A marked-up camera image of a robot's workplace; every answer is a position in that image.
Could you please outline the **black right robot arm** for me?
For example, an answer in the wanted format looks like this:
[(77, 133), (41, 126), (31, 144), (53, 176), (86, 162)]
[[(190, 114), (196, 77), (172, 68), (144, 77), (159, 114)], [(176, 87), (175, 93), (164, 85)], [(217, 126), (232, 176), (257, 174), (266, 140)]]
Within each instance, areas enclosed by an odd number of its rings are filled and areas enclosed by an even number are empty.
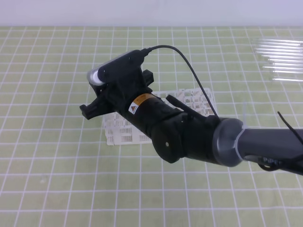
[(250, 161), (268, 172), (303, 173), (300, 129), (247, 129), (235, 118), (202, 116), (170, 95), (164, 102), (152, 94), (153, 74), (148, 70), (135, 69), (105, 83), (94, 69), (87, 79), (97, 97), (80, 107), (83, 116), (119, 113), (152, 140), (168, 163), (183, 157), (227, 167)]

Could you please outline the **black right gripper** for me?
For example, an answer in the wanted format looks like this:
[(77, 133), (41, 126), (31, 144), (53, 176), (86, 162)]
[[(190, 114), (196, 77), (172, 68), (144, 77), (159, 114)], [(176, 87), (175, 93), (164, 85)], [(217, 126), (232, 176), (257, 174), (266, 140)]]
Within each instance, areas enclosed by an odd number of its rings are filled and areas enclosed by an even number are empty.
[(93, 86), (97, 98), (89, 105), (81, 105), (81, 113), (87, 120), (113, 112), (124, 114), (137, 96), (152, 92), (148, 86), (153, 82), (151, 71), (136, 69), (106, 85)]

